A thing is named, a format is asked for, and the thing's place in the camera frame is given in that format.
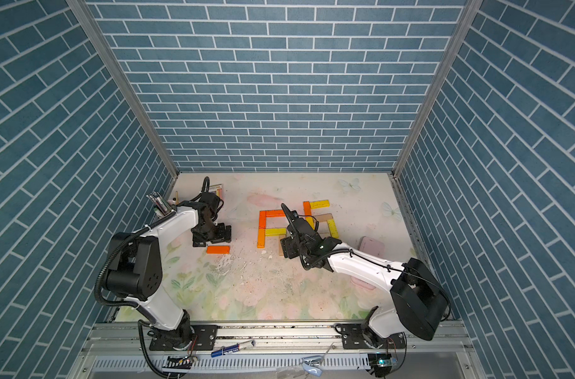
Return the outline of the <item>amber orange block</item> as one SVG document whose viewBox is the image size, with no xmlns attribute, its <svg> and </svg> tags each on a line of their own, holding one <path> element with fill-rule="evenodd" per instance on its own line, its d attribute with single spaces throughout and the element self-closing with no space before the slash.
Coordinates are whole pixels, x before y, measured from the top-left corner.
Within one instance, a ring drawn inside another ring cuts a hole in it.
<svg viewBox="0 0 575 379">
<path fill-rule="evenodd" d="M 263 249 L 265 248 L 265 229 L 261 228 L 257 231 L 257 248 Z"/>
</svg>

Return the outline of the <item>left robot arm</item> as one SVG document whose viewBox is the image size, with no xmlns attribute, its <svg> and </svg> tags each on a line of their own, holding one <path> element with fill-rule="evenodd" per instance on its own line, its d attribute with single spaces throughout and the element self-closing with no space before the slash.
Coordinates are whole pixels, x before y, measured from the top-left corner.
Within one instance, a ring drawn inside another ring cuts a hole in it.
<svg viewBox="0 0 575 379">
<path fill-rule="evenodd" d="M 152 198 L 167 214 L 139 231 L 112 237 L 93 296 L 103 306 L 136 309 L 150 327 L 154 342 L 166 350 L 183 351 L 194 347 L 195 331 L 188 312 L 163 288 L 162 249 L 187 231 L 195 248 L 230 243 L 232 228 L 216 222 L 224 201 L 210 190 L 208 177 L 196 197 L 177 203 L 175 208 L 157 194 Z"/>
</svg>

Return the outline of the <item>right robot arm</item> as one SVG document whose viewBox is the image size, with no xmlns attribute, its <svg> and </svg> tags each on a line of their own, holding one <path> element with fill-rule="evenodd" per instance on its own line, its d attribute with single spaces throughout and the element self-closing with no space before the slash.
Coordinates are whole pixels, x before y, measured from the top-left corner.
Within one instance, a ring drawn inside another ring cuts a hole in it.
<svg viewBox="0 0 575 379">
<path fill-rule="evenodd" d="M 281 205 L 287 236 L 281 240 L 284 257 L 298 258 L 305 270 L 323 268 L 354 277 L 388 293 L 393 306 L 375 306 L 360 326 L 363 341 L 381 347 L 391 336 L 409 332 L 432 340 L 444 314 L 451 311 L 447 292 L 428 267 L 412 257 L 392 262 L 354 249 L 338 238 L 322 238 L 317 226 Z"/>
</svg>

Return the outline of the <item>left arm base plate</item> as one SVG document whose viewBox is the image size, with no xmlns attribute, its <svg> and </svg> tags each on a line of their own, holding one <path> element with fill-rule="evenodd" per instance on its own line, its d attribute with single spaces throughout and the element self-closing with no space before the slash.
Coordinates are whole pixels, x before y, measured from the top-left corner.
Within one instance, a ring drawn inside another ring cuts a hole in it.
<svg viewBox="0 0 575 379">
<path fill-rule="evenodd" d="M 153 352 L 185 352 L 213 350 L 219 327 L 217 325 L 191 325 L 173 331 L 152 328 L 149 349 Z"/>
</svg>

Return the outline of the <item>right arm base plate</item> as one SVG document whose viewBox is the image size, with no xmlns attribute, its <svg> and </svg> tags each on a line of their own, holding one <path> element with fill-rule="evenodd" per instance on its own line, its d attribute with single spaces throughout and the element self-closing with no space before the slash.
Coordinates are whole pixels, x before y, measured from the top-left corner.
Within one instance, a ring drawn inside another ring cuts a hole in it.
<svg viewBox="0 0 575 379">
<path fill-rule="evenodd" d="M 370 328 L 363 328 L 362 324 L 338 323 L 333 326 L 340 336 L 344 350 L 368 349 L 405 349 L 407 346 L 404 333 L 394 333 L 387 338 L 381 338 Z"/>
</svg>

